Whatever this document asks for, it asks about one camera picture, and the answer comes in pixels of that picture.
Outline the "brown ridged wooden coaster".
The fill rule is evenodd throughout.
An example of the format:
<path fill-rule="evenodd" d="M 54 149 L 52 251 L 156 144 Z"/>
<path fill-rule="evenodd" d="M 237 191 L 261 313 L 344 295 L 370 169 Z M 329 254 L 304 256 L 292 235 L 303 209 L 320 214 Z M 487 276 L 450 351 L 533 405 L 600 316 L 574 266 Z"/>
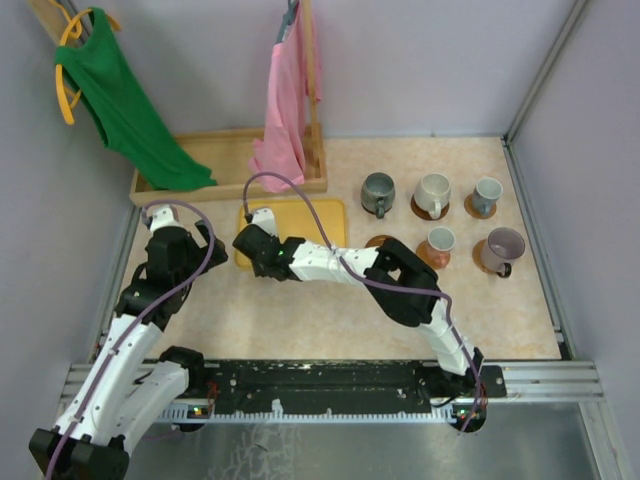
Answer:
<path fill-rule="evenodd" d="M 366 248 L 377 248 L 377 247 L 382 246 L 384 244 L 384 242 L 389 240 L 389 239 L 393 239 L 393 236 L 386 235 L 386 234 L 376 235 L 376 236 L 370 238 L 366 242 L 365 247 Z"/>

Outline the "dark teal mug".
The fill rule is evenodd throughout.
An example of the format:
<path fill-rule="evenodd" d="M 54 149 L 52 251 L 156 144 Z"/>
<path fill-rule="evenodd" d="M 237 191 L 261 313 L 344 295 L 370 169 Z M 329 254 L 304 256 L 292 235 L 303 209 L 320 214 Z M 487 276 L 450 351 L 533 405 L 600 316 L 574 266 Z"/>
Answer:
<path fill-rule="evenodd" d="M 360 191 L 360 204 L 377 219 L 383 219 L 392 208 L 396 196 L 395 183 L 391 176 L 374 172 L 366 177 Z"/>

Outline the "light wooden coaster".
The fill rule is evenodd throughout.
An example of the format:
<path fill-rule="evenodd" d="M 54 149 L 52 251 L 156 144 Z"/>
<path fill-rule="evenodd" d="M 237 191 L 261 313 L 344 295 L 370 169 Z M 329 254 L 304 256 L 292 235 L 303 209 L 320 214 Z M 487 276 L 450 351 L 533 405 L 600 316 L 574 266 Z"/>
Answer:
<path fill-rule="evenodd" d="M 415 254 L 433 270 L 446 268 L 451 259 L 451 253 L 449 251 L 438 250 L 427 240 L 422 241 L 418 245 Z"/>
<path fill-rule="evenodd" d="M 471 217 L 479 220 L 488 220 L 496 214 L 498 209 L 498 205 L 496 203 L 491 206 L 489 212 L 486 215 L 483 215 L 474 209 L 472 198 L 473 195 L 469 194 L 464 200 L 464 209 Z"/>

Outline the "pink lettered mug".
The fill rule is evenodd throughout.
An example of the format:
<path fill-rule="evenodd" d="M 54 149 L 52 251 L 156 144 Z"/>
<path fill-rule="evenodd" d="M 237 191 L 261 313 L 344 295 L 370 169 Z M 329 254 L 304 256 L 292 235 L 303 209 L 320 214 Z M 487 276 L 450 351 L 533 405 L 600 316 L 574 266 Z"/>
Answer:
<path fill-rule="evenodd" d="M 426 255 L 429 265 L 435 270 L 444 269 L 450 262 L 451 251 L 456 243 L 455 234 L 447 227 L 433 228 L 426 240 Z"/>

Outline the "large white mug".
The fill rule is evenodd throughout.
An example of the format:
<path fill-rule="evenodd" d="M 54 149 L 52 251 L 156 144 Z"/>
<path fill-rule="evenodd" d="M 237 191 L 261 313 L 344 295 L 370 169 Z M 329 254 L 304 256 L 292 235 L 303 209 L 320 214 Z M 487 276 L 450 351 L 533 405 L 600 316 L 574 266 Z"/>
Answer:
<path fill-rule="evenodd" d="M 442 203 L 450 202 L 451 185 L 449 179 L 439 173 L 424 176 L 416 185 L 413 196 L 422 209 L 433 211 L 431 203 L 438 199 Z"/>

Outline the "cork woven coaster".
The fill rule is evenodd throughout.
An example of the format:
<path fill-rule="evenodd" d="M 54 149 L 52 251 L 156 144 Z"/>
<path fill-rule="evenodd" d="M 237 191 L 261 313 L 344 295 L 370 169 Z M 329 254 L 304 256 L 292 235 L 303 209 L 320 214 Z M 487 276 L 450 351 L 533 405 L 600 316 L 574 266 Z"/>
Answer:
<path fill-rule="evenodd" d="M 486 244 L 486 240 L 482 239 L 480 241 L 478 241 L 473 249 L 472 249 L 472 259 L 474 264 L 483 272 L 487 273 L 487 274 L 495 274 L 494 270 L 491 270 L 489 268 L 487 268 L 483 261 L 482 261 L 482 252 L 484 249 L 484 246 Z"/>

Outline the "grey blue mug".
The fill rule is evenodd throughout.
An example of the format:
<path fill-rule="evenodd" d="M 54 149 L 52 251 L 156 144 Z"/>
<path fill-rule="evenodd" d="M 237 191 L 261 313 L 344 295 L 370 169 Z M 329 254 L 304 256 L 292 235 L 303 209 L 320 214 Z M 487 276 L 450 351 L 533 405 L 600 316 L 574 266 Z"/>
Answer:
<path fill-rule="evenodd" d="M 473 207 L 479 213 L 486 215 L 491 206 L 498 202 L 503 194 L 502 184 L 495 178 L 483 177 L 474 188 Z"/>

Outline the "purple glass cup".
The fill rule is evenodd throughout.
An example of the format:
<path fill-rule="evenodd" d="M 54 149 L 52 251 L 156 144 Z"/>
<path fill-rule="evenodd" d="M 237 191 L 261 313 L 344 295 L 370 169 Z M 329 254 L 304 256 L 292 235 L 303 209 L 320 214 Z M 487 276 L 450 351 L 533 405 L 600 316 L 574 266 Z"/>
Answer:
<path fill-rule="evenodd" d="M 512 274 L 514 264 L 524 255 L 525 250 L 525 240 L 519 232 L 508 227 L 499 227 L 487 236 L 480 260 L 488 271 L 507 279 Z"/>

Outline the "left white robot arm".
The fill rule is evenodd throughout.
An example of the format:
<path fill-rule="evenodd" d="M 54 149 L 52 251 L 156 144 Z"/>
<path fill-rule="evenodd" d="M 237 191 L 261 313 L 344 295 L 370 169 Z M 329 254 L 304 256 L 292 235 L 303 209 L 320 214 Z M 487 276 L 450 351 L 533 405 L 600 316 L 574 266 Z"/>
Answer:
<path fill-rule="evenodd" d="M 208 384 L 202 353 L 173 346 L 139 375 L 147 353 L 186 302 L 195 279 L 227 261 L 208 220 L 199 246 L 177 220 L 155 218 L 147 259 L 116 304 L 107 339 L 75 398 L 50 429 L 37 429 L 29 450 L 47 479 L 121 479 L 145 431 L 182 394 Z"/>

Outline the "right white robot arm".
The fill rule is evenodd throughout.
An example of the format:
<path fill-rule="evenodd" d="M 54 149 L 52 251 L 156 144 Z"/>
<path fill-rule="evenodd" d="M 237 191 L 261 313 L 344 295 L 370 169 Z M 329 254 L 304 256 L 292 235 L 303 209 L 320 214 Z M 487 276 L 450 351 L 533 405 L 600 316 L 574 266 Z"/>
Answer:
<path fill-rule="evenodd" d="M 338 248 L 300 237 L 282 241 L 251 224 L 233 246 L 250 260 L 257 277 L 365 287 L 388 318 L 426 337 L 454 393 L 470 395 L 481 385 L 482 354 L 455 326 L 451 297 L 438 287 L 436 272 L 400 241 Z"/>

